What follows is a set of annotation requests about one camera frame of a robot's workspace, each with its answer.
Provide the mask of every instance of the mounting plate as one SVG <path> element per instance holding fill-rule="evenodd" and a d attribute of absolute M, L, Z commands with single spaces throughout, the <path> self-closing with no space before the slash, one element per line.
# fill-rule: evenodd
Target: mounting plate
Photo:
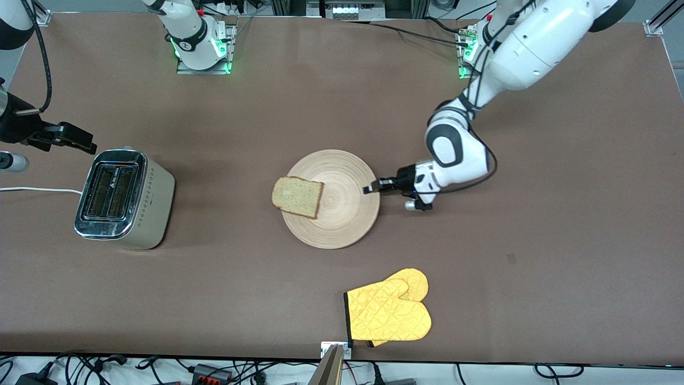
<path fill-rule="evenodd" d="M 226 51 L 226 56 L 216 62 L 213 66 L 205 70 L 194 70 L 188 68 L 179 58 L 176 66 L 176 73 L 179 75 L 227 75 L 231 73 L 233 68 L 233 56 L 235 54 L 235 38 L 237 37 L 237 28 L 235 24 L 226 24 L 223 21 L 218 22 L 220 26 L 219 38 L 225 39 L 226 42 L 217 42 L 216 48 Z"/>
<path fill-rule="evenodd" d="M 662 28 L 657 28 L 655 31 L 651 30 L 650 20 L 644 22 L 644 32 L 646 32 L 646 36 L 648 36 L 649 38 L 653 38 L 655 36 L 663 36 Z"/>
<path fill-rule="evenodd" d="M 459 29 L 455 35 L 456 42 L 464 42 L 468 45 L 468 47 L 456 47 L 458 77 L 460 79 L 470 79 L 474 72 L 472 63 L 475 61 L 475 52 L 480 48 L 479 40 L 477 39 L 477 26 L 469 25 Z"/>
<path fill-rule="evenodd" d="M 321 342 L 321 358 L 323 358 L 324 355 L 328 352 L 328 349 L 330 348 L 331 345 L 343 345 L 344 346 L 344 360 L 351 360 L 352 359 L 352 348 L 349 347 L 349 343 L 344 342 L 344 343 L 339 343 L 339 342 L 328 342 L 324 341 Z"/>

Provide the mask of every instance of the table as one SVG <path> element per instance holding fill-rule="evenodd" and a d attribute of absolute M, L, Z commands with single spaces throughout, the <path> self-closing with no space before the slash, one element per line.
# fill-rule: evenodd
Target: table
<path fill-rule="evenodd" d="M 427 21 L 397 26 L 447 37 Z M 474 128 L 489 182 L 407 212 L 383 197 L 359 243 L 298 241 L 271 187 L 337 148 L 378 176 L 425 158 L 425 122 L 455 97 L 452 47 L 312 18 L 256 18 L 233 74 L 175 75 L 151 14 L 57 14 L 44 30 L 48 121 L 133 146 L 176 178 L 164 242 L 80 239 L 78 196 L 0 195 L 0 350 L 316 358 L 345 340 L 342 294 L 406 267 L 430 281 L 422 340 L 357 359 L 684 364 L 684 104 L 641 25 L 590 34 L 547 78 L 496 98 Z M 44 97 L 33 40 L 11 91 Z M 31 159 L 3 186 L 81 188 L 92 158 Z"/>

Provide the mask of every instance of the toast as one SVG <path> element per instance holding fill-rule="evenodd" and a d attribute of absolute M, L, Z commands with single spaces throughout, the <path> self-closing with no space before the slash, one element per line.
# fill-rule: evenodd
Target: toast
<path fill-rule="evenodd" d="M 311 182 L 300 177 L 281 177 L 273 186 L 271 202 L 284 212 L 316 219 L 323 186 L 323 182 Z"/>

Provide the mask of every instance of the wooden plate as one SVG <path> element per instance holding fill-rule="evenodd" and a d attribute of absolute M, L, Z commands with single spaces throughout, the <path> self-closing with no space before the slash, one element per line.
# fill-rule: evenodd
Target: wooden plate
<path fill-rule="evenodd" d="M 340 249 L 361 239 L 375 223 L 380 194 L 364 195 L 363 188 L 376 177 L 358 156 L 341 150 L 318 151 L 302 158 L 287 175 L 325 184 L 316 219 L 282 214 L 302 242 Z"/>

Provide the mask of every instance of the power adapter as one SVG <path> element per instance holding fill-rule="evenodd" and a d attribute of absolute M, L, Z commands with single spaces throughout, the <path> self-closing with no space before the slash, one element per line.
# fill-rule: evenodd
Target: power adapter
<path fill-rule="evenodd" d="M 198 385 L 228 385 L 231 372 L 218 368 L 198 364 L 192 372 L 192 384 Z"/>
<path fill-rule="evenodd" d="M 16 381 L 16 385 L 57 385 L 57 382 L 49 378 L 42 379 L 38 373 L 22 374 Z"/>

